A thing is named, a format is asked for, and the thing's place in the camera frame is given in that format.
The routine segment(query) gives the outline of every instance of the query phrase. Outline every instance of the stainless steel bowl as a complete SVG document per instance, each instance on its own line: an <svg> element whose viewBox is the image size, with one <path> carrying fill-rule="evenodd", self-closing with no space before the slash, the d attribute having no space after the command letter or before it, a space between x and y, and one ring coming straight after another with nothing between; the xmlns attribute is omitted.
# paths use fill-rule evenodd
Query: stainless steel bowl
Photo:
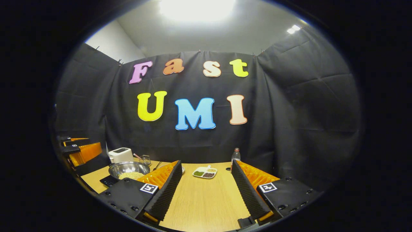
<svg viewBox="0 0 412 232"><path fill-rule="evenodd" d="M129 172L138 172L146 175L150 172L150 168L143 163L129 161L115 163L109 167L110 175L116 179L119 179L121 174Z"/></svg>

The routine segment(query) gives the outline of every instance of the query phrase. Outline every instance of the black fabric backdrop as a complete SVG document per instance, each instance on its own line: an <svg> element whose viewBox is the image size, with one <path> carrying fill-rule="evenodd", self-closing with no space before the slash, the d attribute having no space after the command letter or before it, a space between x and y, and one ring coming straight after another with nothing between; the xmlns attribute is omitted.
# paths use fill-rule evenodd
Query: black fabric backdrop
<svg viewBox="0 0 412 232"><path fill-rule="evenodd" d="M181 73L164 75L165 63L181 58ZM245 78L229 62L248 64ZM220 63L222 75L203 75L205 61ZM135 64L152 61L140 83L129 84ZM166 91L163 115L146 122L137 115L137 95ZM240 94L248 122L231 125L226 97ZM176 130L174 102L186 98L197 107L211 97L210 130ZM129 147L153 160L183 163L230 161L235 147L242 161L283 178L295 177L325 190L344 173L360 141L361 106L355 80L343 58L313 29L302 29L254 57L224 52L181 52L119 66L83 45L61 79L57 95L58 134L89 137L109 150Z"/></svg>

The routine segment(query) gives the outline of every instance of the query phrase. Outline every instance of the white wall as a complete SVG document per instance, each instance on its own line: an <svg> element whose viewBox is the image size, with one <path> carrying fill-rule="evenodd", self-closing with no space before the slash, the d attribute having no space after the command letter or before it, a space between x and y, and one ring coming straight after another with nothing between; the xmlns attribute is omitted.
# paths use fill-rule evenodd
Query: white wall
<svg viewBox="0 0 412 232"><path fill-rule="evenodd" d="M96 32L86 41L86 44L94 48L99 46L98 51L116 61L122 59L120 63L128 63L146 57L132 42L117 20Z"/></svg>

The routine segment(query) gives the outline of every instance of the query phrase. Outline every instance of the white ceiling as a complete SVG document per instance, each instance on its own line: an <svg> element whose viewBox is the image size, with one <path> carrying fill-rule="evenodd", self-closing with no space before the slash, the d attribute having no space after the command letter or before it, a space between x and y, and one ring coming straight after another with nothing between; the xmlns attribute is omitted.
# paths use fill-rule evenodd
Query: white ceiling
<svg viewBox="0 0 412 232"><path fill-rule="evenodd" d="M291 13L258 0L236 0L229 16L203 22L171 20L159 4L148 1L117 19L146 57L199 49L259 54L288 36L294 24L304 26Z"/></svg>

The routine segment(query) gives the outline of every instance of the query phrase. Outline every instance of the orange letter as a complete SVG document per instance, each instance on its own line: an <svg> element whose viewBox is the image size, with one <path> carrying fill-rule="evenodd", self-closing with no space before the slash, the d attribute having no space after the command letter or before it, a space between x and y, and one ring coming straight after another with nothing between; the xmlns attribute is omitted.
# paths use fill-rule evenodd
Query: orange letter
<svg viewBox="0 0 412 232"><path fill-rule="evenodd" d="M220 64L216 61L206 61L203 64L203 67L205 68L203 70L205 76L218 77L222 74L222 71L219 68Z"/></svg>
<svg viewBox="0 0 412 232"><path fill-rule="evenodd" d="M230 95L226 99L230 102L232 108L232 119L229 123L232 125L245 124L248 121L243 115L242 100L245 97L243 95Z"/></svg>
<svg viewBox="0 0 412 232"><path fill-rule="evenodd" d="M166 68L163 69L164 75L169 75L172 73L180 73L183 71L183 60L182 59L173 59L166 63Z"/></svg>

